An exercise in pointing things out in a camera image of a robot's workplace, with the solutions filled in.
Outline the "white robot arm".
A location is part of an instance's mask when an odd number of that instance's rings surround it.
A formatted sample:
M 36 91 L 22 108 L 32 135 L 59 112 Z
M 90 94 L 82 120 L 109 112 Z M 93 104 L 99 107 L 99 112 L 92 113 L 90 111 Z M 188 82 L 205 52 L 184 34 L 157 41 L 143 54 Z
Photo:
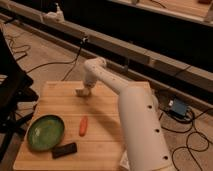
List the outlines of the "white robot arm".
M 86 60 L 85 87 L 102 81 L 118 95 L 130 171 L 175 171 L 150 91 L 105 69 L 104 58 Z

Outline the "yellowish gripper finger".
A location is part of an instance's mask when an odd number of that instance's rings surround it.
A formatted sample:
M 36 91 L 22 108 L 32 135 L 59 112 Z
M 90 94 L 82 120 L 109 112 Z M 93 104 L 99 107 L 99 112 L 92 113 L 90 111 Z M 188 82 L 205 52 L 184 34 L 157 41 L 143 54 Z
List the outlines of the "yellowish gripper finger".
M 92 88 L 91 87 L 84 87 L 84 95 L 85 96 L 90 96 L 92 92 Z

